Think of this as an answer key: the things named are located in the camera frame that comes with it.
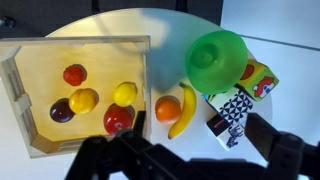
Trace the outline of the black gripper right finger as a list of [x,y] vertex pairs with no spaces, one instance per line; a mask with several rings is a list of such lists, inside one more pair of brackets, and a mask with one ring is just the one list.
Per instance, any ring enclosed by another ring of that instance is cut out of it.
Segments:
[[247,115],[245,135],[265,160],[270,160],[276,147],[292,151],[302,149],[302,140],[287,132],[280,132],[257,113]]

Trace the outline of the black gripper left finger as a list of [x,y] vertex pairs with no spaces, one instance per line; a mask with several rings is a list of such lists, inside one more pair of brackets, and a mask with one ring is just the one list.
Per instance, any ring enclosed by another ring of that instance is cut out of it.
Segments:
[[134,139],[134,138],[142,138],[143,137],[143,130],[144,124],[146,119],[146,112],[139,111],[133,127],[131,129],[123,129],[116,133],[116,138],[121,139]]

